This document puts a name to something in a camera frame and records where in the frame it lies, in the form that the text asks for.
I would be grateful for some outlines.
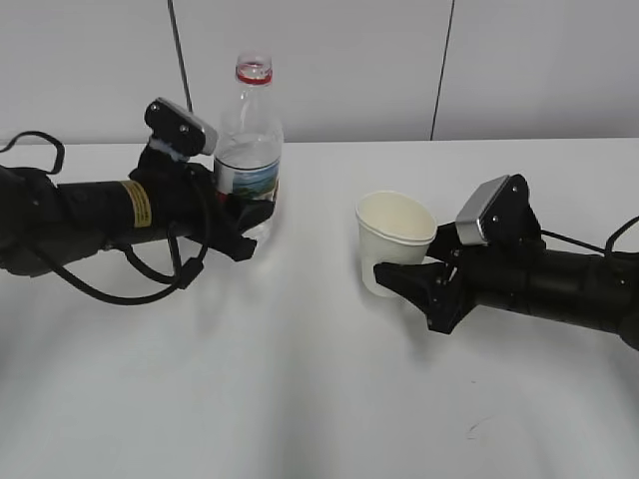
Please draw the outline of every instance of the paper cup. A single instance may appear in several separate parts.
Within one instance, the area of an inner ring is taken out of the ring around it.
[[[359,222],[361,279],[378,296],[397,296],[375,280],[372,268],[380,262],[421,264],[435,238],[437,223],[415,200],[396,192],[375,192],[356,208]]]

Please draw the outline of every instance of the yellow label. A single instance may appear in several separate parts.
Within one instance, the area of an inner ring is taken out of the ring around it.
[[[133,205],[133,228],[146,228],[151,225],[151,203],[147,192],[138,182],[120,182],[131,198]]]

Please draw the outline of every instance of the white table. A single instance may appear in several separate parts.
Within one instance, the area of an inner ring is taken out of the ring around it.
[[[60,181],[123,179],[140,151],[69,147]],[[635,140],[287,145],[272,244],[211,253],[185,292],[124,308],[2,273],[0,477],[637,477],[639,353],[620,339],[486,308],[439,335],[358,281],[360,196],[399,190],[444,223],[507,173],[559,233],[602,244],[639,212]],[[73,270],[153,289],[116,252]]]

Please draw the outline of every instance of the black robotic arm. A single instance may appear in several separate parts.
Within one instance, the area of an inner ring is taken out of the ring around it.
[[[613,252],[614,242],[639,219],[597,248],[541,229],[520,175],[481,185],[455,223],[438,228],[420,265],[381,263],[377,282],[426,314],[428,328],[450,334],[476,305],[619,334],[639,349],[639,258]],[[546,248],[555,236],[601,254]]]

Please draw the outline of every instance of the plastic water bottle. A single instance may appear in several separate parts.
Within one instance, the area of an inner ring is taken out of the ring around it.
[[[238,89],[222,113],[213,168],[222,201],[231,193],[250,200],[277,198],[284,134],[271,101],[272,78],[270,56],[238,57]],[[269,238],[271,225],[268,220],[245,236],[260,245]]]

